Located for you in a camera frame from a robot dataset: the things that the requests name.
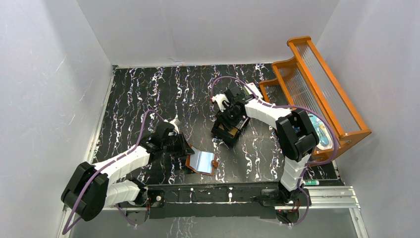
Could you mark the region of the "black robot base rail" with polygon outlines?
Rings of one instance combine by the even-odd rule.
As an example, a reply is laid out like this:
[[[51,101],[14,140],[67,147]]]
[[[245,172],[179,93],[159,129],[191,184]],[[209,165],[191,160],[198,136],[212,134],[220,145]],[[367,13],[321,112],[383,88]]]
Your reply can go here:
[[[207,184],[155,184],[148,188],[151,217],[260,217],[274,219],[290,210],[276,181]]]

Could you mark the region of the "orange leather card holder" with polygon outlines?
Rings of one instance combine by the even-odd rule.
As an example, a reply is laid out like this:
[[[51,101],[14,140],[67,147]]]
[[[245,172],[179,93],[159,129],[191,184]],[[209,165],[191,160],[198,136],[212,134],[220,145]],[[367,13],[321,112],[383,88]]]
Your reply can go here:
[[[218,167],[217,155],[212,152],[201,151],[193,145],[190,145],[193,154],[188,155],[186,166],[197,174],[213,176]]]

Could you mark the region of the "black card tray box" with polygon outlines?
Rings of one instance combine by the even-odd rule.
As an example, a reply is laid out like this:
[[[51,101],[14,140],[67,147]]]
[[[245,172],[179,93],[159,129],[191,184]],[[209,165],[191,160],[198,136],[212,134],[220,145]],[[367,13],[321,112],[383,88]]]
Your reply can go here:
[[[222,112],[217,112],[216,121],[213,124],[211,133],[221,139],[228,146],[234,146],[243,129],[248,125],[250,118],[239,116],[237,119],[230,119],[223,116]]]

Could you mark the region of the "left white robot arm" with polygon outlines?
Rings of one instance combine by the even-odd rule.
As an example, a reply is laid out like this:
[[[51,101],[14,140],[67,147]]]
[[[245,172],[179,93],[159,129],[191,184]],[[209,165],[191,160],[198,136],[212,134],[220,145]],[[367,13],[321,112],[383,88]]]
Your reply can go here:
[[[95,218],[103,208],[128,202],[134,206],[151,203],[147,186],[136,178],[120,179],[132,171],[151,164],[163,155],[185,157],[195,152],[178,128],[179,120],[161,121],[156,129],[134,145],[106,161],[80,163],[67,186],[61,201],[75,209],[84,221]]]

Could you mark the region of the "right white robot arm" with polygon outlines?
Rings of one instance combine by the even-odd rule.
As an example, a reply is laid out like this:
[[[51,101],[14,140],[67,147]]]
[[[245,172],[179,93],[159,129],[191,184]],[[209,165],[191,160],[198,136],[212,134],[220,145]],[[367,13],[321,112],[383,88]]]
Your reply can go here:
[[[212,96],[211,101],[219,108],[211,132],[226,144],[235,143],[251,119],[275,129],[284,156],[284,172],[278,185],[279,200],[285,205],[297,201],[303,188],[302,172],[319,143],[307,112],[278,108],[255,95],[247,95],[238,87]]]

